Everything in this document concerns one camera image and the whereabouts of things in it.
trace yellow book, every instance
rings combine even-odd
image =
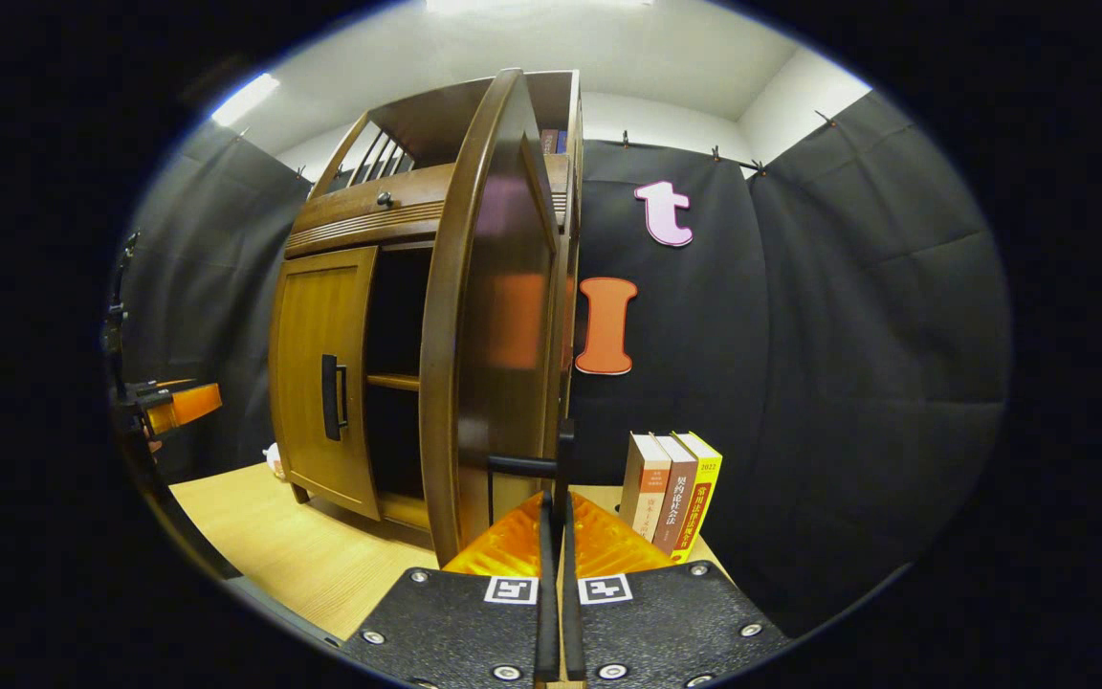
[[[713,503],[716,478],[722,473],[722,454],[707,442],[700,440],[700,435],[695,435],[694,432],[673,432],[671,435],[678,438],[678,441],[682,442],[700,463],[700,467],[695,471],[691,502],[687,505],[683,528],[678,532],[678,540],[674,541],[673,550],[670,552],[670,559],[674,562],[687,562],[691,558],[696,538],[700,537],[700,527],[704,524],[704,516],[707,515],[707,506]]]

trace black curtain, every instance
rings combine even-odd
[[[128,380],[219,384],[223,407],[156,453],[165,481],[262,461],[274,441],[266,369],[288,233],[312,184],[236,132],[206,122],[159,171],[134,213],[122,280]]]
[[[574,372],[582,482],[620,481],[627,431],[699,432],[725,456],[701,532],[791,635],[921,555],[974,487],[1011,369],[1002,263],[957,171],[876,93],[834,120],[746,183],[709,155],[585,150],[582,279],[640,293],[634,370]],[[631,195],[661,179],[691,200],[683,248]]]

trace white ceiling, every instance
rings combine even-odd
[[[797,49],[703,0],[486,3],[486,11],[445,14],[429,12],[424,0],[402,1],[324,36],[271,66],[279,88],[233,129],[248,127],[250,141],[277,154],[372,106],[504,67],[581,69],[582,90],[736,121]]]

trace black metal plate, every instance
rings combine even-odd
[[[412,580],[417,571],[428,581]],[[396,679],[440,689],[530,688],[539,607],[485,602],[489,583],[490,577],[407,570],[343,642],[343,653]],[[379,633],[385,642],[370,644],[365,632]],[[516,667],[520,677],[498,679],[498,666]]]
[[[707,572],[693,575],[700,563]],[[747,670],[791,642],[712,562],[635,572],[627,581],[630,601],[581,605],[591,688],[681,688],[701,676]],[[743,636],[750,624],[761,631]],[[624,666],[624,675],[601,676],[608,664]]]

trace white wall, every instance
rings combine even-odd
[[[748,162],[752,158],[750,148],[743,132],[738,130],[737,122],[699,110],[593,90],[582,91],[581,109],[585,139],[622,141],[626,129],[630,143],[668,146],[671,149],[687,149],[700,153],[712,153],[713,146],[721,146],[722,158],[743,162]],[[279,153],[276,158],[292,170],[305,165],[303,176],[317,182],[325,170],[325,164],[334,154],[334,149],[343,140],[346,131],[352,129],[353,123],[355,122],[345,122],[342,127],[312,137]],[[358,164],[368,141],[376,136],[376,127],[370,123],[359,134],[359,141],[348,152],[343,170],[354,169]]]
[[[799,47],[738,118],[754,160],[769,163],[835,117],[869,86],[808,47]]]

